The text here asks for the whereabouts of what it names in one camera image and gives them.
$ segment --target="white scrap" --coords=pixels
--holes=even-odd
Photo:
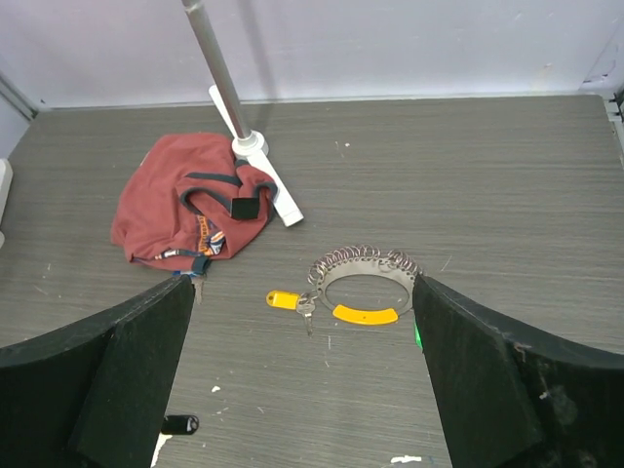
[[[164,434],[159,434],[158,435],[158,441],[156,442],[156,449],[154,450],[154,456],[152,457],[152,468],[154,468],[154,466],[156,466],[156,462],[158,461],[158,453],[160,453],[160,449],[165,445],[165,442],[168,441],[171,437],[171,435],[164,435]]]
[[[395,456],[390,460],[390,463],[410,463],[412,461],[422,461],[422,456]]]

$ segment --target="white pole base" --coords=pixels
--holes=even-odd
[[[0,159],[0,223],[2,223],[2,215],[7,205],[12,179],[13,169],[11,169],[11,164],[9,164],[9,161],[6,159]],[[4,234],[0,231],[0,248],[2,248],[3,244]]]
[[[234,132],[234,126],[232,125],[232,121],[227,114],[227,110],[225,109],[225,105],[223,104],[223,99],[221,99],[221,94],[219,93],[218,88],[216,86],[211,86],[209,93],[213,99],[216,109],[225,121],[225,125],[227,125],[230,133],[234,136],[234,140],[232,141],[232,151],[234,151],[237,159],[245,159],[255,168],[269,174],[275,181],[275,184],[277,185],[277,195],[273,200],[273,205],[275,206],[277,214],[284,222],[284,225],[286,227],[290,227],[303,220],[303,213],[294,202],[294,199],[286,188],[286,185],[284,185],[275,169],[273,169],[273,165],[267,157],[269,146],[264,138],[264,135],[253,130],[249,137],[244,139],[237,138],[236,133]]]

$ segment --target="yellow handle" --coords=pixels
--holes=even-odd
[[[272,291],[266,295],[266,303],[271,307],[296,310],[299,294],[296,292]]]
[[[394,309],[358,310],[342,304],[336,305],[333,315],[336,319],[356,325],[388,325],[399,320]]]

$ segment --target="metal pole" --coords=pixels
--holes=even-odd
[[[204,54],[208,68],[213,75],[214,83],[230,116],[236,137],[238,139],[249,138],[252,131],[243,117],[236,88],[234,88],[232,77],[218,46],[218,41],[206,13],[203,0],[182,0],[182,5],[184,5],[188,20],[191,23],[197,42],[199,42],[199,47]]]

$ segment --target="coiled wire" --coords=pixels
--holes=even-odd
[[[347,261],[372,261],[378,260],[380,266],[397,268],[408,273],[413,279],[422,270],[416,261],[402,251],[390,251],[382,254],[381,249],[368,244],[346,246],[328,252],[317,259],[308,271],[308,283],[317,285],[325,280],[326,275],[336,266]]]

